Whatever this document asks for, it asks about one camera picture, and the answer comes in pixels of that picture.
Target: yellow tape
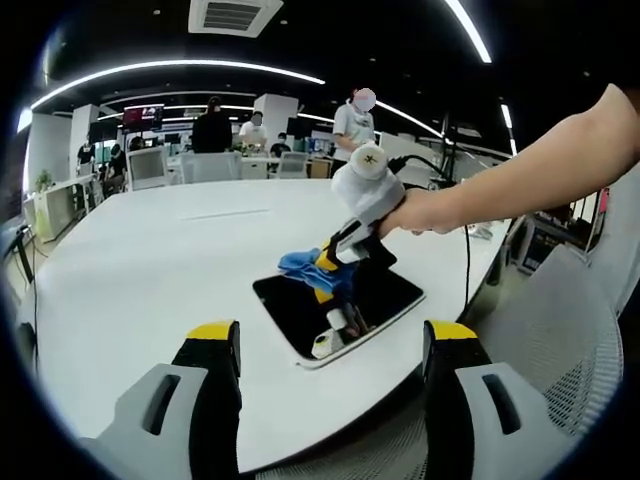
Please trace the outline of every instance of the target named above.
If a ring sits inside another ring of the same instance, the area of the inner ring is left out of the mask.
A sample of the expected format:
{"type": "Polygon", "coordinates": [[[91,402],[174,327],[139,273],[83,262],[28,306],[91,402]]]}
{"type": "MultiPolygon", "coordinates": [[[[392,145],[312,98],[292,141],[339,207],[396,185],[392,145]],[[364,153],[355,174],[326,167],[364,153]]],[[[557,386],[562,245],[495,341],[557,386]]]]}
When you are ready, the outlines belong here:
{"type": "Polygon", "coordinates": [[[458,340],[464,338],[478,338],[473,330],[465,327],[460,323],[440,322],[438,320],[429,320],[433,326],[436,340],[458,340]]]}
{"type": "Polygon", "coordinates": [[[327,257],[327,250],[323,250],[318,259],[316,260],[316,267],[322,268],[329,272],[333,272],[338,269],[338,266],[329,260],[327,257]]]}
{"type": "Polygon", "coordinates": [[[200,325],[198,328],[191,330],[187,338],[198,340],[228,340],[233,320],[224,322],[207,323],[200,325]]]}
{"type": "Polygon", "coordinates": [[[333,298],[333,293],[327,293],[324,290],[320,290],[319,288],[314,288],[313,292],[316,294],[316,299],[318,300],[318,303],[320,305],[328,302],[333,298]]]}

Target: black shirt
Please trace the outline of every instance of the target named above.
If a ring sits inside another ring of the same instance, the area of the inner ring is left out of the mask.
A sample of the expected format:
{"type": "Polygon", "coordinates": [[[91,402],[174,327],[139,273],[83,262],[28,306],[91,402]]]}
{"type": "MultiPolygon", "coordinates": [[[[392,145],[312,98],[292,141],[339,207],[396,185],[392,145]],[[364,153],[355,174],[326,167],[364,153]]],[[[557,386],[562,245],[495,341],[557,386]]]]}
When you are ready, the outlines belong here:
{"type": "Polygon", "coordinates": [[[191,143],[195,153],[222,153],[231,148],[231,122],[223,112],[205,113],[193,124],[191,143]]]}
{"type": "Polygon", "coordinates": [[[83,145],[78,150],[78,158],[80,159],[80,165],[89,163],[92,158],[96,156],[95,145],[83,145]]]}
{"type": "Polygon", "coordinates": [[[122,172],[127,170],[127,157],[123,151],[120,151],[115,157],[111,157],[109,166],[113,168],[113,176],[117,177],[122,175],[122,172]]]}
{"type": "Polygon", "coordinates": [[[288,145],[285,145],[284,143],[274,143],[271,146],[271,153],[273,153],[277,158],[280,158],[280,156],[282,155],[282,152],[290,152],[291,149],[289,148],[288,145]]]}

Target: white chair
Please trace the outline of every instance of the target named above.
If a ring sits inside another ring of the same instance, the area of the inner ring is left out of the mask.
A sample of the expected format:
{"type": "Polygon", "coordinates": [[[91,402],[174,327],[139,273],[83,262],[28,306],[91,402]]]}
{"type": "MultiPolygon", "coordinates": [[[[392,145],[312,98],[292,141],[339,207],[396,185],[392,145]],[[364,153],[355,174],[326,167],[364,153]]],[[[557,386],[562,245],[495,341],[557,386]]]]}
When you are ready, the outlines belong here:
{"type": "Polygon", "coordinates": [[[308,160],[307,153],[283,152],[278,171],[269,174],[269,178],[309,178],[307,176],[308,160]]]}
{"type": "Polygon", "coordinates": [[[576,442],[622,380],[613,308],[584,260],[564,245],[476,333],[493,362],[509,364],[544,395],[550,420],[576,442]]]}
{"type": "Polygon", "coordinates": [[[589,269],[619,315],[640,278],[640,165],[610,190],[600,241],[589,252],[589,269]]]}
{"type": "Polygon", "coordinates": [[[170,185],[164,147],[130,152],[127,155],[127,168],[130,191],[170,185]]]}
{"type": "Polygon", "coordinates": [[[240,179],[240,153],[200,153],[181,156],[184,183],[240,179]]]}

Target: monitor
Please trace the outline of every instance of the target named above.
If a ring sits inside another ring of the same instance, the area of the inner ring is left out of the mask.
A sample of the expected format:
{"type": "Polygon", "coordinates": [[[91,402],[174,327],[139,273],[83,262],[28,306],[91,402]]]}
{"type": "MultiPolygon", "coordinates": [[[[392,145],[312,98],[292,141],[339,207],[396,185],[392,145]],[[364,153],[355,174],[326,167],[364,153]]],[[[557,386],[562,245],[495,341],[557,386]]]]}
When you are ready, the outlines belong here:
{"type": "Polygon", "coordinates": [[[162,128],[163,113],[163,105],[127,108],[122,116],[122,127],[125,131],[156,130],[162,128]]]}
{"type": "Polygon", "coordinates": [[[180,134],[179,133],[168,133],[168,134],[165,134],[164,143],[165,144],[179,145],[180,144],[180,134]]]}

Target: human arm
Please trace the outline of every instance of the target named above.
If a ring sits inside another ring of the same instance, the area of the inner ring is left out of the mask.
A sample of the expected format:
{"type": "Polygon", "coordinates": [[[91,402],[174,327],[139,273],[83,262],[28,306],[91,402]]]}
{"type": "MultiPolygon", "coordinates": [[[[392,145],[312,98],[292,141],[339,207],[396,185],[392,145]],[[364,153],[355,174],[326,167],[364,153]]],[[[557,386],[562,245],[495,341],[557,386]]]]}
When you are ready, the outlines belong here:
{"type": "Polygon", "coordinates": [[[225,127],[224,127],[224,147],[227,150],[231,150],[233,146],[233,132],[231,131],[231,120],[228,117],[225,117],[225,127]]]}
{"type": "Polygon", "coordinates": [[[265,150],[267,148],[267,138],[269,138],[269,132],[266,127],[262,127],[262,136],[260,137],[260,149],[265,150]]]}
{"type": "Polygon", "coordinates": [[[566,118],[513,159],[440,192],[411,192],[383,222],[394,228],[449,232],[462,225],[557,207],[604,188],[638,158],[638,115],[609,85],[588,111],[566,118]]]}
{"type": "Polygon", "coordinates": [[[249,143],[250,127],[250,122],[243,123],[242,127],[240,127],[240,140],[242,140],[243,143],[249,143]]]}

